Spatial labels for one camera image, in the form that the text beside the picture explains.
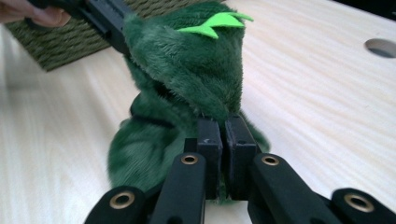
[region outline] plush toy head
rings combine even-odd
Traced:
[[[125,35],[141,91],[153,89],[189,105],[195,115],[225,120],[240,109],[244,29],[216,27],[218,39],[179,31],[197,27],[228,7],[209,2],[141,20],[127,19]],[[146,76],[137,77],[135,69]]]

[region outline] green plush toy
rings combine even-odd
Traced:
[[[185,138],[197,137],[198,117],[220,126],[241,112],[242,20],[218,2],[206,2],[141,20],[129,16],[126,62],[141,90],[108,154],[113,187],[149,190],[165,180]],[[248,125],[262,151],[269,145]]]

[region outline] brass insert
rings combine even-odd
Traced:
[[[274,166],[279,164],[279,160],[272,156],[262,157],[262,162],[264,162],[267,165],[274,165]]]
[[[344,196],[344,200],[349,206],[361,212],[370,213],[374,211],[373,204],[358,194],[348,193],[346,196]]]
[[[110,200],[110,206],[114,209],[126,208],[132,203],[134,203],[134,194],[129,190],[114,195]]]
[[[183,162],[186,165],[193,165],[198,162],[198,157],[193,155],[187,155],[181,158],[181,162]]]

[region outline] light wood surface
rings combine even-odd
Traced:
[[[243,108],[312,190],[369,192],[396,211],[396,22],[326,0],[227,1],[252,16]],[[138,91],[106,49],[40,70],[0,27],[0,223],[82,223],[109,190],[108,145]],[[246,203],[205,223],[250,223]]]

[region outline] human hand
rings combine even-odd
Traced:
[[[30,18],[34,23],[47,27],[64,26],[70,20],[63,9],[34,7],[27,0],[0,0],[0,22],[20,21]]]

